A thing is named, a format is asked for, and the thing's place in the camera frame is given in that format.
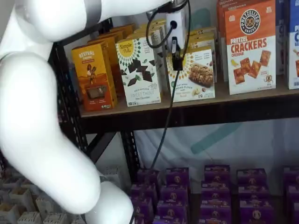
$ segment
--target pretzelized box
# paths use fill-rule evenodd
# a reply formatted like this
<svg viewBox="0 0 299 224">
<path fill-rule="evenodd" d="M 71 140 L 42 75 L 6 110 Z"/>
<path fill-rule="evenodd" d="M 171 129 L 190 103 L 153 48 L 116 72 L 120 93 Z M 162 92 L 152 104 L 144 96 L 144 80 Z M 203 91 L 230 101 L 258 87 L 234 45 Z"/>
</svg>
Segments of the pretzelized box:
<svg viewBox="0 0 299 224">
<path fill-rule="evenodd" d="M 230 94 L 276 88 L 275 1 L 224 14 Z"/>
</svg>

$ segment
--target logo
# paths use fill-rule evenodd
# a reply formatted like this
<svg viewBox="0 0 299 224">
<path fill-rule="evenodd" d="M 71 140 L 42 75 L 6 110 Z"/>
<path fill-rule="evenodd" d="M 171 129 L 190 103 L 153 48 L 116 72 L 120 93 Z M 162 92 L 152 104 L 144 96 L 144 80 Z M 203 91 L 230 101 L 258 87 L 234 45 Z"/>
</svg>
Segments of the logo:
<svg viewBox="0 0 299 224">
<path fill-rule="evenodd" d="M 240 19 L 240 27 L 244 34 L 254 34 L 260 27 L 260 14 L 254 10 L 249 9 L 245 11 Z"/>
</svg>

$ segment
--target snack box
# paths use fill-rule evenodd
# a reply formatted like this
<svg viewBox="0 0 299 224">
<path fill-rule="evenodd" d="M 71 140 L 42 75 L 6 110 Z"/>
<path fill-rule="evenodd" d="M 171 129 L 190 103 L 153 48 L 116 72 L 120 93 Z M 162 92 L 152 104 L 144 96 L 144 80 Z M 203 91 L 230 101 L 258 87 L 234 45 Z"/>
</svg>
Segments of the snack box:
<svg viewBox="0 0 299 224">
<path fill-rule="evenodd" d="M 290 90 L 299 88 L 299 3 L 297 0 L 285 1 L 286 20 L 286 74 Z"/>
<path fill-rule="evenodd" d="M 167 56 L 170 93 L 177 75 L 173 70 L 172 55 Z M 188 49 L 180 71 L 173 102 L 215 98 L 213 57 L 211 46 Z"/>
<path fill-rule="evenodd" d="M 267 174 L 265 169 L 239 169 L 237 170 L 238 184 L 250 184 L 250 185 L 266 185 Z"/>
<path fill-rule="evenodd" d="M 157 215 L 188 220 L 187 204 L 179 201 L 159 201 Z"/>
<path fill-rule="evenodd" d="M 163 89 L 158 55 L 148 46 L 145 35 L 118 42 L 116 50 L 127 105 L 160 103 Z"/>
<path fill-rule="evenodd" d="M 152 221 L 154 219 L 153 203 L 150 197 L 130 197 L 136 215 L 145 220 Z"/>
<path fill-rule="evenodd" d="M 167 185 L 186 185 L 190 189 L 189 168 L 167 168 L 165 175 Z"/>
<path fill-rule="evenodd" d="M 200 216 L 202 218 L 223 218 L 231 222 L 231 200 L 228 199 L 201 199 Z"/>
<path fill-rule="evenodd" d="M 275 0 L 225 14 L 229 93 L 276 88 Z"/>
<path fill-rule="evenodd" d="M 157 206 L 158 197 L 157 197 L 157 190 L 156 185 L 152 184 L 132 184 L 131 187 L 131 196 L 145 196 L 150 197 L 154 208 Z"/>
<path fill-rule="evenodd" d="M 217 66 L 216 66 L 216 47 L 215 47 L 215 39 L 214 33 L 209 32 L 205 33 L 204 35 L 194 35 L 192 39 L 189 40 L 188 47 L 191 49 L 204 47 L 204 46 L 211 46 L 212 50 L 212 59 L 213 59 L 213 73 L 214 73 L 214 82 L 217 82 Z"/>
<path fill-rule="evenodd" d="M 229 165 L 205 165 L 205 181 L 230 182 Z"/>
<path fill-rule="evenodd" d="M 270 191 L 267 185 L 239 185 L 238 196 L 240 199 L 268 199 Z"/>
<path fill-rule="evenodd" d="M 274 208 L 268 200 L 240 201 L 241 224 L 274 223 Z"/>
<path fill-rule="evenodd" d="M 227 183 L 201 182 L 202 198 L 225 199 L 230 198 L 230 189 Z"/>
<path fill-rule="evenodd" d="M 71 51 L 86 111 L 112 109 L 117 96 L 106 42 L 89 44 Z"/>
<path fill-rule="evenodd" d="M 160 189 L 160 200 L 181 201 L 188 203 L 188 187 L 186 185 L 170 184 Z"/>
</svg>

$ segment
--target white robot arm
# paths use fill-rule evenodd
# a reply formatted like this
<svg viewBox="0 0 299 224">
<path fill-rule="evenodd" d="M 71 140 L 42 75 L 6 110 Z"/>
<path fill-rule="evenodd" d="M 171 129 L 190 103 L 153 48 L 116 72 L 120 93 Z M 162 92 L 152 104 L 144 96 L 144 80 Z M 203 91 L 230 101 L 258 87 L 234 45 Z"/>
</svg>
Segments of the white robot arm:
<svg viewBox="0 0 299 224">
<path fill-rule="evenodd" d="M 86 219 L 96 216 L 97 223 L 128 224 L 133 207 L 120 189 L 101 185 L 96 167 L 59 128 L 55 74 L 47 63 L 53 42 L 109 17 L 143 13 L 167 2 L 16 0 L 0 43 L 0 148 L 18 171 L 70 213 L 90 211 Z M 117 215 L 120 207 L 122 215 Z"/>
</svg>

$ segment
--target purple box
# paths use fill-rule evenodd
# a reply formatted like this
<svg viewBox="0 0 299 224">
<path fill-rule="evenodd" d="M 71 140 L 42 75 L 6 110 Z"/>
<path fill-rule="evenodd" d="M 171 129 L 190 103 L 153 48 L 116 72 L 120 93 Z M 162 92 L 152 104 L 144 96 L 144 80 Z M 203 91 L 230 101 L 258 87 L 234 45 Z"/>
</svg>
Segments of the purple box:
<svg viewBox="0 0 299 224">
<path fill-rule="evenodd" d="M 158 202 L 158 196 L 156 191 L 156 185 L 154 183 L 152 184 L 133 184 L 131 187 L 131 196 L 145 196 L 150 197 L 154 208 L 157 206 Z"/>
<path fill-rule="evenodd" d="M 155 216 L 153 224 L 186 224 L 183 219 Z"/>
<path fill-rule="evenodd" d="M 229 219 L 225 218 L 199 218 L 198 224 L 231 224 Z"/>
<path fill-rule="evenodd" d="M 154 218 L 153 204 L 150 197 L 130 197 L 136 216 L 152 221 Z"/>
<path fill-rule="evenodd" d="M 157 215 L 161 217 L 174 217 L 188 220 L 187 205 L 185 202 L 159 201 L 157 205 Z"/>
<path fill-rule="evenodd" d="M 171 184 L 162 186 L 160 192 L 160 200 L 173 200 L 188 203 L 188 188 L 186 185 Z"/>
<path fill-rule="evenodd" d="M 231 222 L 231 201 L 228 199 L 201 199 L 200 216 L 202 218 L 221 218 Z"/>
<path fill-rule="evenodd" d="M 225 199 L 230 198 L 230 189 L 227 183 L 208 183 L 201 182 L 202 198 Z"/>
<path fill-rule="evenodd" d="M 229 165 L 205 165 L 205 181 L 230 182 Z"/>
<path fill-rule="evenodd" d="M 239 169 L 237 170 L 238 184 L 267 185 L 265 169 Z"/>
<path fill-rule="evenodd" d="M 190 188 L 189 168 L 166 169 L 166 183 L 167 185 L 187 185 Z"/>
<path fill-rule="evenodd" d="M 239 185 L 239 199 L 268 199 L 270 197 L 267 185 Z"/>
<path fill-rule="evenodd" d="M 274 223 L 274 208 L 268 200 L 240 201 L 241 224 Z"/>
</svg>

